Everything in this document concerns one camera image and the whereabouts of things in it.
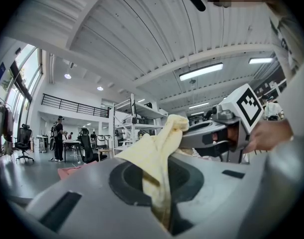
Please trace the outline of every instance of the pants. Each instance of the pants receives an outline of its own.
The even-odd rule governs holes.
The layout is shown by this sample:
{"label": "pants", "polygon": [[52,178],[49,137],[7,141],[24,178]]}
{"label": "pants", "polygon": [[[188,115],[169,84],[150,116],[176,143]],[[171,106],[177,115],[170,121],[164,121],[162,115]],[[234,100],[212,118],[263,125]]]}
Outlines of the pants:
{"label": "pants", "polygon": [[117,146],[122,146],[123,145],[123,142],[121,142],[121,141],[124,141],[124,138],[117,140]]}
{"label": "pants", "polygon": [[54,139],[56,142],[56,147],[54,149],[55,159],[63,160],[62,152],[63,152],[63,140]]}

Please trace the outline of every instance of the fluorescent light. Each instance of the fluorescent light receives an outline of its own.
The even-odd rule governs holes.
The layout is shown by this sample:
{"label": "fluorescent light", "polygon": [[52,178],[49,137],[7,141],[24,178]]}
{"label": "fluorescent light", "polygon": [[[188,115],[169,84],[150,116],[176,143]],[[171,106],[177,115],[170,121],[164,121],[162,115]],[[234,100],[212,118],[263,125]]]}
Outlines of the fluorescent light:
{"label": "fluorescent light", "polygon": [[273,58],[251,58],[249,64],[271,63]]}
{"label": "fluorescent light", "polygon": [[193,115],[198,115],[198,114],[203,114],[204,112],[201,112],[201,113],[195,113],[195,114],[191,114],[191,116]]}
{"label": "fluorescent light", "polygon": [[207,73],[211,73],[211,72],[214,72],[214,71],[221,70],[222,67],[223,67],[223,63],[219,63],[219,64],[215,64],[215,65],[211,65],[211,66],[205,66],[203,68],[193,70],[193,71],[188,72],[188,73],[181,74],[180,79],[181,79],[181,81],[184,81],[184,80],[190,79],[192,77],[197,77],[197,76],[202,75],[202,74],[207,74]]}
{"label": "fluorescent light", "polygon": [[208,104],[209,104],[209,103],[204,103],[204,104],[201,104],[201,105],[191,106],[190,109],[196,108],[196,107],[199,107],[199,106],[205,106],[205,105],[208,105]]}

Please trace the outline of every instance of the white shelf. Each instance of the white shelf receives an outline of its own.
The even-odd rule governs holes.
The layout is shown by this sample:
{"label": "white shelf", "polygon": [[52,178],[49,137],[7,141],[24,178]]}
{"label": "white shelf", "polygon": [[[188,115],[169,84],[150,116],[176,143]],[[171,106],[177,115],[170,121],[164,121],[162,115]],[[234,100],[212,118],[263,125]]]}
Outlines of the white shelf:
{"label": "white shelf", "polygon": [[[148,125],[148,124],[133,124],[135,128],[137,129],[160,129],[163,128],[164,126],[162,125]],[[132,124],[123,124],[121,125],[117,125],[115,128],[131,128]]]}
{"label": "white shelf", "polygon": [[[142,117],[150,118],[150,119],[160,119],[167,118],[166,115],[153,110],[145,105],[141,105],[138,102],[135,102],[136,113],[141,115]],[[131,114],[131,103],[130,101],[123,103],[121,106],[115,106],[115,110],[119,112],[124,112],[127,114]]]}

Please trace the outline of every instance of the pink mat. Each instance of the pink mat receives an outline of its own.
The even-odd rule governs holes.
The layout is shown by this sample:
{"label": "pink mat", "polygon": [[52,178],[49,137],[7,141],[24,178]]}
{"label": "pink mat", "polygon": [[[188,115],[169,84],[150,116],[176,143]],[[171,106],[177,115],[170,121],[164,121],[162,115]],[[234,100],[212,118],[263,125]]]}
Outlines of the pink mat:
{"label": "pink mat", "polygon": [[82,167],[86,166],[86,165],[91,165],[91,164],[96,164],[97,162],[92,162],[90,164],[85,164],[85,165],[80,165],[77,167],[69,167],[69,168],[59,168],[58,169],[58,174],[60,176],[60,179],[63,180],[65,178],[67,178],[69,175],[75,173],[76,171],[78,171],[79,169],[81,169]]}

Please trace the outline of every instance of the human hand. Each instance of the human hand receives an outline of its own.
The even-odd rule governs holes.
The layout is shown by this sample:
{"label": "human hand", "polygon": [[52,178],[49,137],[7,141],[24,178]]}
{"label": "human hand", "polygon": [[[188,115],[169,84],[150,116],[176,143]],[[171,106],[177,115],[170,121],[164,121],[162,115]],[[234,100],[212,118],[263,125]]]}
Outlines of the human hand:
{"label": "human hand", "polygon": [[243,153],[253,150],[271,150],[279,143],[290,140],[293,135],[288,120],[260,121],[252,130],[249,144]]}

